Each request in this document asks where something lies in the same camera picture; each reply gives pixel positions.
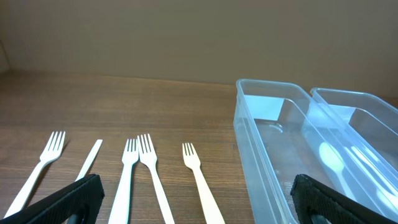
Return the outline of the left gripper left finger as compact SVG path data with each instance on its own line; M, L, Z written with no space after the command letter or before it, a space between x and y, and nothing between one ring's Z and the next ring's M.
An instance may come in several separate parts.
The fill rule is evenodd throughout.
M73 215L76 223L95 223L104 199L98 174L90 174L1 220L1 224L59 224Z

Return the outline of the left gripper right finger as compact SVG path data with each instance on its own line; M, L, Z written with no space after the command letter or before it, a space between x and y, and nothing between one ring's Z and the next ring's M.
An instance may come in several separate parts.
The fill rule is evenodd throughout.
M295 176L290 195L302 224L397 224L306 174Z

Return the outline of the white spoon thin handle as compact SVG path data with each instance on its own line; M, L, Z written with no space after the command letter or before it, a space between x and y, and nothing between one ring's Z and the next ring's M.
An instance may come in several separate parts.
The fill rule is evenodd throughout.
M345 168L345 165L337 153L335 153L334 148L328 143L323 142L320 144L319 151L322 162L337 175L345 195L351 200L356 201L354 193L351 191L350 187L345 181L345 178L343 177L343 169Z

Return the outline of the white spoon wide handle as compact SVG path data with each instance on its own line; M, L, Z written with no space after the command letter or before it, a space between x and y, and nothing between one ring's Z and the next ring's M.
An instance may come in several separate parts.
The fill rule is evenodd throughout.
M351 146L351 150L359 159L364 162L378 177L377 180L372 174L367 171L367 175L373 181L377 188L377 196L380 199L388 200L394 206L397 206L397 190L392 184L371 164L371 162L359 151L355 146Z

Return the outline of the white spoon slanted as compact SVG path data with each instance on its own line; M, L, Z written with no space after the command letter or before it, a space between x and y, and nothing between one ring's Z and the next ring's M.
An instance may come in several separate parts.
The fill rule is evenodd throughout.
M377 197L394 213L397 213L397 189L376 169L357 147L351 146L351 149L344 147L344 149L374 183Z

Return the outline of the yellow plastic fork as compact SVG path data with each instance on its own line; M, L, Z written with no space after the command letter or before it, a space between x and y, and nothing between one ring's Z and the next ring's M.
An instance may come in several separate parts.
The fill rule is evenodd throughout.
M224 218L201 171L201 162L192 143L182 144L184 164L192 170L207 224L225 224Z

